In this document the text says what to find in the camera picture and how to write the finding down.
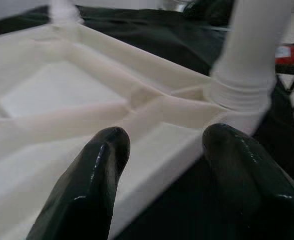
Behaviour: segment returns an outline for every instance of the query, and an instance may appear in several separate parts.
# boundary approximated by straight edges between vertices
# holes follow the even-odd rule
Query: white cylindrical post
[[[293,7],[294,0],[238,0],[231,32],[211,72],[214,102],[241,112],[269,107],[275,50]]]
[[[69,0],[51,0],[49,13],[54,25],[83,22],[78,9]]]

